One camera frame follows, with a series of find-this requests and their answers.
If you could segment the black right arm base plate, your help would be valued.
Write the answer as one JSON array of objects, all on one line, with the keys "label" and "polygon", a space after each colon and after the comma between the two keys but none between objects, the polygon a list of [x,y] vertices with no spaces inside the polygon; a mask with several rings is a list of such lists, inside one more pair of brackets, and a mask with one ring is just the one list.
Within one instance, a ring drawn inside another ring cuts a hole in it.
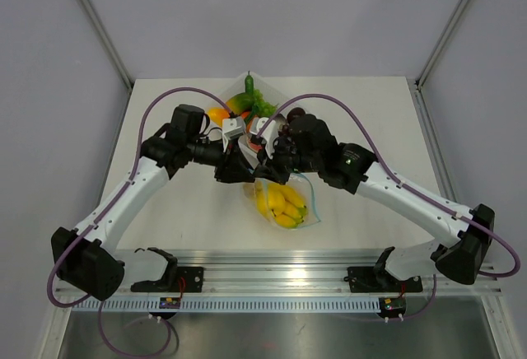
[{"label": "black right arm base plate", "polygon": [[343,280],[349,285],[351,293],[421,293],[422,279],[411,277],[399,281],[388,273],[375,273],[372,266],[351,266]]}]

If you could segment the yellow banana toy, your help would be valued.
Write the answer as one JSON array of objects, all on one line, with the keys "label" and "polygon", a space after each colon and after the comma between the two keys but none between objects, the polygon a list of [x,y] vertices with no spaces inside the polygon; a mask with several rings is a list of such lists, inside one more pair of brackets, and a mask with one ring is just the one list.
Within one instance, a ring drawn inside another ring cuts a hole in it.
[{"label": "yellow banana toy", "polygon": [[305,198],[289,185],[270,184],[268,205],[275,223],[289,230],[302,225],[308,214]]}]

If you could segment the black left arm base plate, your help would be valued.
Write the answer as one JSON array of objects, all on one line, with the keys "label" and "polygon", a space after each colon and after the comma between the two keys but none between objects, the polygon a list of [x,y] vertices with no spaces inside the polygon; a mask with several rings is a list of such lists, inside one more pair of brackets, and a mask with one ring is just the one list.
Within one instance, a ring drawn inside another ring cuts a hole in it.
[{"label": "black left arm base plate", "polygon": [[141,293],[200,293],[203,290],[203,267],[178,266],[167,268],[160,279],[145,280],[131,285],[131,292]]}]

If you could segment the clear zip bag teal zipper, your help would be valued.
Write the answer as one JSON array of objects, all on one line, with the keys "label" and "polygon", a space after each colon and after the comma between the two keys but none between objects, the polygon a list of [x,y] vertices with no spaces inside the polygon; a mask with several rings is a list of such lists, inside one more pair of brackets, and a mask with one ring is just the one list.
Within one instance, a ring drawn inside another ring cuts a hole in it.
[{"label": "clear zip bag teal zipper", "polygon": [[244,183],[242,193],[268,224],[285,230],[298,230],[321,222],[315,188],[303,174],[291,174],[285,184],[258,178]]}]

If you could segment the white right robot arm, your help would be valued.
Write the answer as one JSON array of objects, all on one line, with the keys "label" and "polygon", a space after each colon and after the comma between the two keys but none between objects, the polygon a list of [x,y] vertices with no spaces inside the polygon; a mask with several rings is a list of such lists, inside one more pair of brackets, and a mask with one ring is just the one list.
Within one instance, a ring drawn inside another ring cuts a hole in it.
[{"label": "white right robot arm", "polygon": [[374,267],[375,284],[392,290],[429,273],[472,285],[488,252],[495,212],[452,202],[387,172],[380,158],[355,143],[338,142],[312,114],[280,124],[258,118],[250,139],[262,148],[257,176],[283,184],[292,173],[316,173],[328,186],[376,201],[421,227],[432,239],[408,248],[385,249]]}]

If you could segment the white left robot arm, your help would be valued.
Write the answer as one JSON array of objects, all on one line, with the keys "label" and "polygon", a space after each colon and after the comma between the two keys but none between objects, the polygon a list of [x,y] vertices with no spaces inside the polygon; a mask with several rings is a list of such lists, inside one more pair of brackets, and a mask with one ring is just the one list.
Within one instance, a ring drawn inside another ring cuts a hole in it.
[{"label": "white left robot arm", "polygon": [[110,196],[71,230],[60,227],[53,233],[54,266],[47,282],[53,303],[57,302],[55,278],[99,301],[117,291],[124,279],[124,262],[114,252],[124,232],[149,199],[188,163],[212,166],[215,180],[221,183],[254,182],[238,143],[245,134],[244,119],[229,113],[221,139],[214,141],[202,131],[209,123],[203,109],[177,106],[170,122],[139,140],[131,170]]}]

